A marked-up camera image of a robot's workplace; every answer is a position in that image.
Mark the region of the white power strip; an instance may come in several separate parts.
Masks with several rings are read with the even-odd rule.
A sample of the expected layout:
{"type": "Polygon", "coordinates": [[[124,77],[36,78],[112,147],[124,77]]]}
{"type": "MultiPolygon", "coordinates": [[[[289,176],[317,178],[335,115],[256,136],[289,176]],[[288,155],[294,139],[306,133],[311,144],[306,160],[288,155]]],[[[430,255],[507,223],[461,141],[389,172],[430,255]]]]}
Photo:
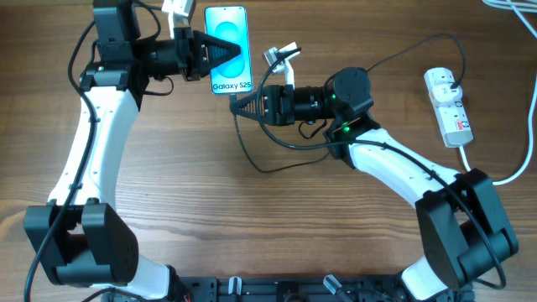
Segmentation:
{"type": "MultiPolygon", "coordinates": [[[[444,67],[429,69],[425,72],[424,79],[430,102],[430,91],[433,86],[449,83],[452,87],[455,83],[452,72],[444,67]]],[[[441,137],[447,148],[459,148],[473,140],[471,126],[462,99],[452,103],[448,107],[436,107],[433,104],[432,106],[439,125],[441,137]]]]}

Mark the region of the teal screen Galaxy smartphone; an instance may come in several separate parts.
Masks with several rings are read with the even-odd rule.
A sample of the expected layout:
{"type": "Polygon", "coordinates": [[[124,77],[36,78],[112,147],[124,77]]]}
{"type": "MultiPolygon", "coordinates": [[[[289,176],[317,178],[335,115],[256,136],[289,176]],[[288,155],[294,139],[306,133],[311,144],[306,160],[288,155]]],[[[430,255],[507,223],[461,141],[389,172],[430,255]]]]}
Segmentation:
{"type": "Polygon", "coordinates": [[[217,39],[207,46],[209,60],[218,63],[211,70],[214,94],[239,94],[253,89],[248,16],[244,6],[205,9],[206,33],[217,39]]]}

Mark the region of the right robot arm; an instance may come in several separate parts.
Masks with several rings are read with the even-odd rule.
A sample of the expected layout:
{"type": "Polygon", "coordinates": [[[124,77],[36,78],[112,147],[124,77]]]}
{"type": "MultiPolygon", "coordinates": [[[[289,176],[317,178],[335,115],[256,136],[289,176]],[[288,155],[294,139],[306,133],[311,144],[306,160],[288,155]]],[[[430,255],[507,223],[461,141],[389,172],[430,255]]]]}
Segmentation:
{"type": "Polygon", "coordinates": [[[502,289],[502,261],[519,242],[489,177],[479,169],[464,174],[439,166],[398,143],[375,122],[371,82],[363,68],[345,68],[323,87],[266,86],[230,111],[263,129],[330,119],[325,148],[335,159],[380,180],[416,211],[424,255],[397,277],[398,299],[426,301],[482,284],[495,269],[502,289]]]}

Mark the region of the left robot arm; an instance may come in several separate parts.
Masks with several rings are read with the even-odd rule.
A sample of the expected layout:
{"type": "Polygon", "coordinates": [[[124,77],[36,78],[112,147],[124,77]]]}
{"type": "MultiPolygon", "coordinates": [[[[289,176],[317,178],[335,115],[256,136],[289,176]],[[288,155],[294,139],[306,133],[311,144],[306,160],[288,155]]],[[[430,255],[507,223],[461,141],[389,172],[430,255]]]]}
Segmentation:
{"type": "Polygon", "coordinates": [[[63,172],[42,206],[30,206],[23,226],[35,250],[31,268],[55,285],[93,288],[100,296],[139,301],[191,301],[193,289],[175,269],[142,256],[116,210],[118,171],[129,132],[151,80],[174,75],[197,81],[239,56],[237,44],[194,30],[196,5],[166,1],[170,37],[143,37],[139,2],[96,1],[91,58],[70,83],[81,115],[63,172]]]}

